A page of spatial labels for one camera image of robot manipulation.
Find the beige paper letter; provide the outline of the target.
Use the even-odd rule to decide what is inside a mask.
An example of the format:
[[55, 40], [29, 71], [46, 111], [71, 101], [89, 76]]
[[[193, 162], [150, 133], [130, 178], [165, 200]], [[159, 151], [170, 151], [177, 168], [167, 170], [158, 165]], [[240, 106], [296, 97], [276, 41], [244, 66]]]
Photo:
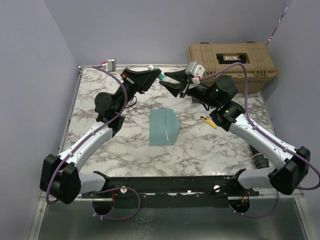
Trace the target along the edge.
[[165, 129], [166, 139], [167, 139], [167, 141], [169, 141], [169, 135], [168, 135], [167, 127], [165, 126], [164, 129]]

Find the light blue paper envelope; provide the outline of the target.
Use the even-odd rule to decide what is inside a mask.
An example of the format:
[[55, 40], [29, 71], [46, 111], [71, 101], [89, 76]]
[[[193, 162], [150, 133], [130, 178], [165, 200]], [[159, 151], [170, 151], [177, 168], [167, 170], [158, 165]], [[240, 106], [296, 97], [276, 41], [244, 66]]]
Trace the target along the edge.
[[149, 110], [149, 145], [173, 146], [176, 143], [180, 122], [171, 108]]

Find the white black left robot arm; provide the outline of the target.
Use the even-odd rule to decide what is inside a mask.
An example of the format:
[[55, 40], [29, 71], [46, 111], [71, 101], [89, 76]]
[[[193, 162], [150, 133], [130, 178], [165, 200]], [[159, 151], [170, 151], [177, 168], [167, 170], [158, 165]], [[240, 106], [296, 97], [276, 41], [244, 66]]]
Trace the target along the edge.
[[115, 93], [100, 92], [94, 99], [95, 123], [75, 144], [59, 155], [49, 154], [43, 161], [39, 187], [46, 193], [48, 204], [61, 201], [68, 205], [80, 194], [95, 193], [106, 197], [111, 186], [100, 173], [80, 174], [87, 160], [122, 128], [122, 115], [136, 93], [144, 94], [161, 74], [158, 68], [133, 71], [125, 68], [115, 80]]

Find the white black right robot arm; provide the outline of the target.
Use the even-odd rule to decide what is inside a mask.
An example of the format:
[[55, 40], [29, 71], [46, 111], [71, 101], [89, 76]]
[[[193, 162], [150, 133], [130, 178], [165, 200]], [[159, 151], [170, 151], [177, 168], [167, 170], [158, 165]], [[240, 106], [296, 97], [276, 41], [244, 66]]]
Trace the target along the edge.
[[193, 84], [191, 75], [184, 70], [166, 72], [165, 76], [177, 81], [160, 82], [174, 97], [189, 96], [212, 107], [210, 117], [217, 126], [245, 140], [272, 163], [267, 168], [240, 170], [229, 184], [234, 195], [240, 196], [253, 188], [274, 188], [291, 195], [298, 188], [309, 171], [306, 162], [310, 160], [310, 151], [281, 141], [248, 118], [245, 109], [232, 100], [238, 89], [231, 76], [219, 75], [211, 86]]

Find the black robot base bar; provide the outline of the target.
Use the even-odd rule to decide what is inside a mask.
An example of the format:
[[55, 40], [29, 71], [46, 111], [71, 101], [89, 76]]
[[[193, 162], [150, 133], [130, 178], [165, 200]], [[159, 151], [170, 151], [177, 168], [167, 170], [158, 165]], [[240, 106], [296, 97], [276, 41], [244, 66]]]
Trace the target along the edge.
[[82, 198], [118, 209], [141, 208], [227, 208], [228, 199], [257, 197], [258, 191], [245, 190], [232, 175], [108, 177], [103, 190], [111, 193], [84, 193]]

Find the green white glue stick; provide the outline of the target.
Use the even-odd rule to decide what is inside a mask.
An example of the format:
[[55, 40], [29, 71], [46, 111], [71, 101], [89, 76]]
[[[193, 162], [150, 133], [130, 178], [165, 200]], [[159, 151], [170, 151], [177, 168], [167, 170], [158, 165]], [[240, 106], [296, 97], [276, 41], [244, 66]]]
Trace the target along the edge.
[[158, 78], [159, 78], [160, 81], [166, 81], [166, 80], [167, 80], [167, 79], [166, 79], [166, 76], [163, 75], [162, 73], [159, 74]]

